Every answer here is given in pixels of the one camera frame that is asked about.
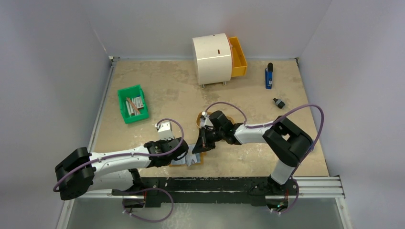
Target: gray wall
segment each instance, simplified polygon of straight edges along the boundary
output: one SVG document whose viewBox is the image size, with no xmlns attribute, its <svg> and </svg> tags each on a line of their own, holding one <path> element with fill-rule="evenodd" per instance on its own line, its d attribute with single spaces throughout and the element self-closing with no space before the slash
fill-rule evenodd
<svg viewBox="0 0 405 229">
<path fill-rule="evenodd" d="M 404 21 L 404 1 L 333 0 L 301 56 L 356 228 L 405 228 Z"/>
<path fill-rule="evenodd" d="M 109 59 L 77 0 L 0 2 L 1 228 L 54 228 L 54 167 L 87 146 Z"/>
<path fill-rule="evenodd" d="M 331 0 L 82 0 L 109 55 L 192 57 L 192 38 L 237 36 L 246 57 L 294 58 Z"/>
</svg>

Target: floor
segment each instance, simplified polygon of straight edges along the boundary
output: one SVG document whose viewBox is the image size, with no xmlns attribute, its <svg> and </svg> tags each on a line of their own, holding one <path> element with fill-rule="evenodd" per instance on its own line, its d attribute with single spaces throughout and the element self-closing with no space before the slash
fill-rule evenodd
<svg viewBox="0 0 405 229">
<path fill-rule="evenodd" d="M 193 61 L 119 61 L 107 95 L 95 151 L 100 153 L 134 148 L 148 141 L 158 140 L 154 125 L 162 118 L 172 118 L 184 128 L 185 141 L 194 144 L 198 136 L 196 118 L 200 111 L 217 101 L 230 102 L 240 107 L 248 117 L 248 124 L 274 120 L 286 111 L 308 103 L 295 60 L 271 61 L 274 65 L 273 89 L 265 88 L 264 69 L 269 61 L 249 61 L 246 76 L 232 78 L 226 86 L 197 85 Z M 117 90 L 140 84 L 149 106 L 149 119 L 125 124 L 120 113 Z M 273 98 L 280 98 L 286 106 L 279 109 Z M 236 122 L 243 117 L 232 107 L 216 105 L 212 111 L 222 110 Z M 313 138 L 317 130 L 309 109 L 289 116 Z M 179 128 L 173 125 L 176 137 Z M 268 176 L 277 162 L 267 144 L 216 144 L 206 153 L 202 165 L 191 167 L 160 167 L 140 169 L 144 177 L 238 177 Z M 328 176 L 320 143 L 303 161 L 296 176 Z"/>
</svg>

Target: small black object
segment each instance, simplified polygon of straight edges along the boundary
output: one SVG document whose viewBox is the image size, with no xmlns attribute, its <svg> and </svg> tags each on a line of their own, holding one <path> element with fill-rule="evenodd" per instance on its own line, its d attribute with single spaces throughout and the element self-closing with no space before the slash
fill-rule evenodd
<svg viewBox="0 0 405 229">
<path fill-rule="evenodd" d="M 268 65 L 267 65 L 267 71 L 268 71 L 269 73 L 272 73 L 272 72 L 273 72 L 273 63 L 268 63 Z"/>
<path fill-rule="evenodd" d="M 240 145 L 234 135 L 235 130 L 242 125 L 242 123 L 232 124 L 222 111 L 213 112 L 210 114 L 209 119 L 213 126 L 200 128 L 197 142 L 192 150 L 193 154 L 215 149 L 215 142 L 221 140 L 231 145 Z"/>
<path fill-rule="evenodd" d="M 286 105 L 283 101 L 281 101 L 281 99 L 274 98 L 273 100 L 276 103 L 276 106 L 280 109 L 282 109 Z"/>
</svg>

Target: green plastic bin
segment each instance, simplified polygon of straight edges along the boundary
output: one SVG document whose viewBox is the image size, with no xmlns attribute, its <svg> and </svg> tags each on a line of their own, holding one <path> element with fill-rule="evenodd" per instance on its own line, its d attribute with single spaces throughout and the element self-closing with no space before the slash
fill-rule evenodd
<svg viewBox="0 0 405 229">
<path fill-rule="evenodd" d="M 125 101 L 127 100 L 127 98 L 135 98 L 139 96 L 142 98 L 143 108 L 139 109 L 139 115 L 129 116 Z M 118 100 L 121 114 L 126 124 L 149 118 L 148 105 L 145 102 L 145 95 L 143 94 L 143 90 L 139 84 L 132 87 L 119 89 Z"/>
</svg>

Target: white cylinder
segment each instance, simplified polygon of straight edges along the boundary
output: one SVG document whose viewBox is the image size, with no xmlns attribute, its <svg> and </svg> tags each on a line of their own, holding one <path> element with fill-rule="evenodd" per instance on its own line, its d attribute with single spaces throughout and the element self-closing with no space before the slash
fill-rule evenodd
<svg viewBox="0 0 405 229">
<path fill-rule="evenodd" d="M 225 33 L 192 39 L 198 85 L 231 80 L 231 45 Z"/>
<path fill-rule="evenodd" d="M 291 176 L 292 171 L 295 167 L 290 167 L 284 164 L 282 161 L 278 160 L 276 167 L 271 173 L 271 178 L 277 183 L 283 185 L 287 182 L 288 178 Z"/>
<path fill-rule="evenodd" d="M 131 117 L 131 108 L 130 108 L 130 105 L 129 105 L 129 103 L 128 103 L 128 101 L 125 101 L 125 104 L 127 105 L 127 110 L 128 110 L 128 115 L 129 115 L 129 117 Z"/>
</svg>

